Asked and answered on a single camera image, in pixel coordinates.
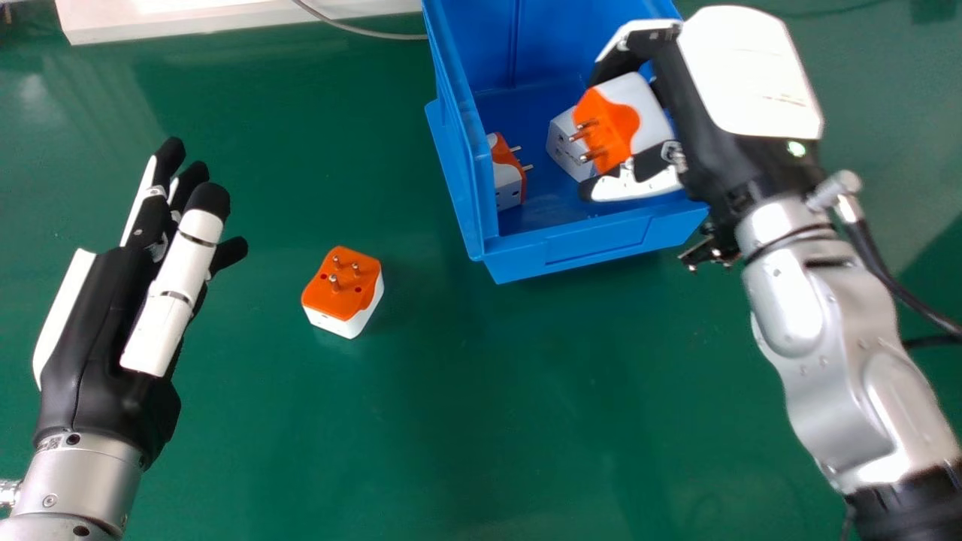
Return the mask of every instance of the gray cable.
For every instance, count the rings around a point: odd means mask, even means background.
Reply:
[[[368,30],[367,28],[358,28],[356,26],[344,24],[342,22],[338,22],[332,19],[331,17],[325,15],[324,13],[319,12],[317,8],[315,8],[314,6],[311,6],[304,0],[291,0],[291,1],[294,4],[297,4],[298,6],[300,6],[302,10],[304,10],[307,13],[310,13],[317,19],[322,20],[335,28],[340,28],[341,30],[344,30],[346,32],[350,32],[353,34],[360,34],[361,36],[369,36],[371,38],[394,39],[397,41],[425,41],[427,39],[427,34],[393,34],[390,32],[378,32],[376,30]]]

